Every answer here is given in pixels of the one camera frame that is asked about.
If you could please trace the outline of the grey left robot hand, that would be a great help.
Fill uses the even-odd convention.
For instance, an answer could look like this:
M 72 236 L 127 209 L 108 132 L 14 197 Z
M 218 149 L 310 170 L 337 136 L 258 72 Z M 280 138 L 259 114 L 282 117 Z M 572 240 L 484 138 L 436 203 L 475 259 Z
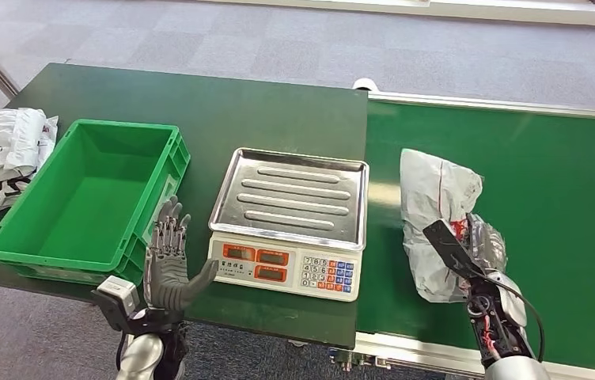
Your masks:
M 191 216 L 180 217 L 182 203 L 177 196 L 162 205 L 152 225 L 146 247 L 143 295 L 154 309 L 185 311 L 213 281 L 219 261 L 209 259 L 199 274 L 188 277 L 186 240 Z

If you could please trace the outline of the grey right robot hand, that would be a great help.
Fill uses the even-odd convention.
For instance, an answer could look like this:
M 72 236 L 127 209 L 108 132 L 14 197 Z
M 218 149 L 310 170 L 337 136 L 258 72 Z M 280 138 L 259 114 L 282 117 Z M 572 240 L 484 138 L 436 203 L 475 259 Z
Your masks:
M 505 273 L 507 258 L 502 235 L 479 215 L 467 214 L 469 228 L 468 256 L 481 270 L 486 279 L 500 283 L 502 312 L 518 327 L 527 325 L 525 303 L 521 299 L 519 286 Z

